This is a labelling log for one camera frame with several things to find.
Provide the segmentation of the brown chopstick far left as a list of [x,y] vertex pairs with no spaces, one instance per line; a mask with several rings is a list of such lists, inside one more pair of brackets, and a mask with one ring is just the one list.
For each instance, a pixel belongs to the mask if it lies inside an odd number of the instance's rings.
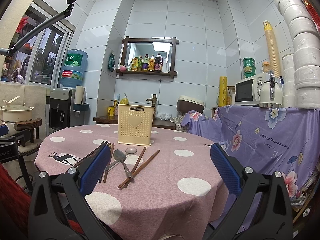
[[95,156],[102,148],[103,146],[109,146],[109,142],[103,141],[99,147],[97,147],[96,149],[94,149],[91,153],[89,153],[88,155],[86,155],[83,159],[81,159],[79,162],[77,162],[76,164],[73,165],[73,167],[78,167],[79,165],[81,165],[86,159]]

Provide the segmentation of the brown wooden chopstick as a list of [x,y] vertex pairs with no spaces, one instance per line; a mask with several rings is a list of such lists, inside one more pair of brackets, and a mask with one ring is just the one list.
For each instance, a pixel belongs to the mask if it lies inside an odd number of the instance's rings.
[[[138,165],[139,165],[139,163],[140,163],[140,161],[141,161],[141,159],[142,159],[145,151],[146,151],[146,146],[144,146],[144,148],[142,149],[141,154],[139,155],[139,157],[138,157],[138,159],[137,159],[137,161],[136,161],[136,163],[135,163],[135,165],[134,165],[134,167],[133,167],[133,169],[132,169],[132,171],[131,171],[132,174],[136,171],[136,169],[137,169],[137,167],[138,167]],[[129,182],[130,182],[130,181],[128,181],[128,182],[124,185],[124,188],[127,188]]]
[[126,184],[128,184],[131,180],[133,180],[147,165],[160,153],[160,150],[157,150],[151,157],[149,157],[140,167],[138,167],[135,172],[133,172],[133,178],[125,179],[119,186],[118,189],[124,188]]

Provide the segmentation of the dark soy sauce bottle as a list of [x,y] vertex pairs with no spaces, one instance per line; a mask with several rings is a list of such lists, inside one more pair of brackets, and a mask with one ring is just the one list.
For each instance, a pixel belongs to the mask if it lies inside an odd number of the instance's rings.
[[163,67],[163,57],[158,53],[154,60],[154,72],[161,73]]

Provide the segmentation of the wooden chair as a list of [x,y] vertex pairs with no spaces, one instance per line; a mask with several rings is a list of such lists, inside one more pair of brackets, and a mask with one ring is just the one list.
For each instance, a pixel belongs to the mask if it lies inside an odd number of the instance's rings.
[[17,131],[14,136],[17,139],[18,150],[21,153],[36,152],[40,148],[42,142],[40,138],[41,125],[41,118],[14,123],[14,130]]

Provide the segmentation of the beige perforated utensil holder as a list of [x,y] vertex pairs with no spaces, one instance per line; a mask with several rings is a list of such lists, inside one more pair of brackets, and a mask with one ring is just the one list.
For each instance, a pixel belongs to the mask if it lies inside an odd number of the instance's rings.
[[118,107],[118,143],[150,146],[154,107],[125,105]]

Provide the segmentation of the cream cooking pot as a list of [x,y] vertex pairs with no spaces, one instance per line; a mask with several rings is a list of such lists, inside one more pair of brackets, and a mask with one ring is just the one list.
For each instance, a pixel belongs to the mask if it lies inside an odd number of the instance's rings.
[[16,96],[9,101],[2,100],[5,105],[1,106],[1,122],[15,123],[32,120],[34,108],[25,105],[15,105],[14,102],[19,98],[20,96]]

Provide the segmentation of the bronze faucet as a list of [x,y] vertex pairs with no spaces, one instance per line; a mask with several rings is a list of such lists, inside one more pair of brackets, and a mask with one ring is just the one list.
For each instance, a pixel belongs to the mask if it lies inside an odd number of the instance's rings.
[[151,106],[154,108],[153,114],[156,114],[156,103],[157,103],[157,95],[156,94],[152,94],[151,98],[146,99],[146,102],[150,102]]

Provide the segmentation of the tall paper cup stack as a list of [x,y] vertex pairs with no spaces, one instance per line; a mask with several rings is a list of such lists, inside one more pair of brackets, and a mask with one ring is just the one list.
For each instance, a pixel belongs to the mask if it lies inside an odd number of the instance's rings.
[[263,22],[264,32],[267,42],[268,54],[270,59],[270,70],[274,72],[275,77],[281,76],[281,65],[279,58],[279,50],[277,46],[276,36],[274,34],[272,25],[269,21]]

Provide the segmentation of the water dispenser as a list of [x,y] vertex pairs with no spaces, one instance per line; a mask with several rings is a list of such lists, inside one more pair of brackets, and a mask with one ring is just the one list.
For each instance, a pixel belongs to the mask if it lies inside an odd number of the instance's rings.
[[73,89],[53,88],[49,94],[49,134],[71,126]]

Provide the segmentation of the purple floral cloth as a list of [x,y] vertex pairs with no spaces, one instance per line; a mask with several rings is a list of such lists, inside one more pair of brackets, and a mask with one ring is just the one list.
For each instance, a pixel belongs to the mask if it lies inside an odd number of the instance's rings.
[[187,132],[217,142],[242,166],[281,172],[293,206],[303,205],[319,174],[319,110],[224,106],[209,118],[189,111]]

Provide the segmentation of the yellow roll package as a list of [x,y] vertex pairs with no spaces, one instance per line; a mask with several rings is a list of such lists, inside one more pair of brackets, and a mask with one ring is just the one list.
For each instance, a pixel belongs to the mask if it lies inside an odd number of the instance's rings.
[[219,78],[219,107],[227,105],[227,96],[227,77],[221,76]]

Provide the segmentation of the stack of white bowls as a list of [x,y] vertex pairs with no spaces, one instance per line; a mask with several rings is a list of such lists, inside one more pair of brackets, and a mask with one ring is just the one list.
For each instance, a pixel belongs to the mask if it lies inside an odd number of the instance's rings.
[[319,108],[319,33],[301,0],[273,0],[293,42],[296,107]]

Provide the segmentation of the blue water jug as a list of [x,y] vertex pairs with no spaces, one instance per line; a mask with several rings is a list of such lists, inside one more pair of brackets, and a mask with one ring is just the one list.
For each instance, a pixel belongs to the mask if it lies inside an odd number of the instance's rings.
[[87,69],[87,59],[88,55],[85,51],[78,49],[67,51],[59,76],[60,88],[76,88],[82,85]]

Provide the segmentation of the yellow mug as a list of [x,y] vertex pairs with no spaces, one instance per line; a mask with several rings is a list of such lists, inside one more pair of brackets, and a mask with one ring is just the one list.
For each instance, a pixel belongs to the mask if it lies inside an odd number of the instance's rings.
[[116,107],[114,107],[114,106],[108,107],[107,112],[108,112],[108,116],[115,116],[115,114],[116,114]]

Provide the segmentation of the metal spoon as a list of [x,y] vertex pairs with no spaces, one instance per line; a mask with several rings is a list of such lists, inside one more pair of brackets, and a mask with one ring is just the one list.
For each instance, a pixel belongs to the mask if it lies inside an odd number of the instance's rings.
[[124,163],[124,161],[126,160],[126,155],[120,150],[115,150],[113,153],[113,157],[116,161],[119,161],[123,165],[127,178],[133,178],[131,171],[127,168],[127,165]]

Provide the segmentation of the pink polka dot tablecloth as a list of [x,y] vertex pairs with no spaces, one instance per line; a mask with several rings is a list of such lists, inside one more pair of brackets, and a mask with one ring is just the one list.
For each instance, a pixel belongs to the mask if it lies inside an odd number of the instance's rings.
[[125,161],[142,171],[126,179],[122,164],[111,168],[86,201],[95,215],[123,239],[201,239],[225,207],[228,190],[210,159],[210,140],[153,128],[151,145]]

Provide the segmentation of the translucent plastic spoon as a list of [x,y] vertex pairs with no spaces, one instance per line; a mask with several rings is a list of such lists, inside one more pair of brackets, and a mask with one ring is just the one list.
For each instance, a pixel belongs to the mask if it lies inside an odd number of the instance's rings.
[[127,155],[133,155],[137,153],[137,149],[135,147],[129,147],[125,150],[125,152],[121,152],[120,150],[115,150],[115,152],[113,153],[113,156],[115,158],[115,161],[112,162],[111,164],[109,164],[106,168],[105,171],[108,171],[109,169],[111,169],[112,167],[114,167],[117,163],[122,163],[123,167],[124,167],[124,171],[126,174],[131,173],[129,171],[129,169],[127,168],[126,164],[124,163],[124,161],[126,160],[126,156]]

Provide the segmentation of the yellow soap bottle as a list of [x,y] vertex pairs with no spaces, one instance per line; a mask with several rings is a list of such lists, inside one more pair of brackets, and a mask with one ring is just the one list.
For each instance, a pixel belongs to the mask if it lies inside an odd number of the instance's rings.
[[126,94],[125,94],[124,97],[121,99],[120,104],[122,104],[122,105],[128,105],[128,104],[129,104],[129,100],[128,100]]

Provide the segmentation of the white electric kettle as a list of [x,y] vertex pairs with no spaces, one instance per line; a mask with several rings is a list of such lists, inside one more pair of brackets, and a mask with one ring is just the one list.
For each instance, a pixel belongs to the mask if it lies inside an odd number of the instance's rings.
[[265,81],[260,90],[260,108],[279,108],[283,106],[283,92],[275,80],[271,70],[269,79]]

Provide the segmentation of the dark wooden wall shelf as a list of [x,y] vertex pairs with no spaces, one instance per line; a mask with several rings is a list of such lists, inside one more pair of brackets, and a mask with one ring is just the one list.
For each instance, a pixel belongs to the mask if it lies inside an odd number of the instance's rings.
[[[122,40],[123,49],[118,75],[140,74],[166,76],[171,79],[177,76],[175,70],[176,49],[180,41],[176,38],[130,38]],[[154,72],[154,60],[160,53],[163,57],[162,72]]]

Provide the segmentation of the brown rice cooker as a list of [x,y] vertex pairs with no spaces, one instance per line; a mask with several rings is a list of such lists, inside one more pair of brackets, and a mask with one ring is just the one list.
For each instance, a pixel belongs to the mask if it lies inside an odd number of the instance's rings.
[[179,113],[188,113],[189,111],[197,111],[201,114],[204,110],[204,102],[189,96],[179,96],[176,105],[176,111]]

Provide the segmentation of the dark wooden sink counter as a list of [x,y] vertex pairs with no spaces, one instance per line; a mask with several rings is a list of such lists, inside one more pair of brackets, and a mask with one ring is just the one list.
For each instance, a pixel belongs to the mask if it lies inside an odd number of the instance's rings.
[[118,117],[118,116],[96,116],[93,118],[93,121],[96,122],[96,124],[118,124],[120,122],[121,124],[129,124],[130,127],[133,128],[142,128],[143,125],[146,125],[147,127],[157,127],[157,128],[165,128],[170,130],[175,130],[176,125],[174,122],[168,121],[168,120],[156,120],[153,119],[151,121],[150,118],[147,118],[145,121],[143,121],[143,118],[140,116],[134,116],[129,115],[128,117]]

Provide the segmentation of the white microwave oven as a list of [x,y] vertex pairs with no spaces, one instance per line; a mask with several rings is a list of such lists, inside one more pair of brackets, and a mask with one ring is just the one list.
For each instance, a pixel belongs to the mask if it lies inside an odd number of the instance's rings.
[[235,84],[235,104],[242,106],[259,106],[260,91],[270,75],[260,73],[247,77]]

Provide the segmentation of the green instant noodle cups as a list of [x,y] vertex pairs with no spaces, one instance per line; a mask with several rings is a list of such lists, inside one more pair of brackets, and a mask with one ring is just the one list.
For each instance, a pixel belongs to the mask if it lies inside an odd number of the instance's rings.
[[242,68],[243,68],[244,78],[247,78],[256,74],[255,59],[251,57],[245,57],[242,59],[242,64],[243,64]]

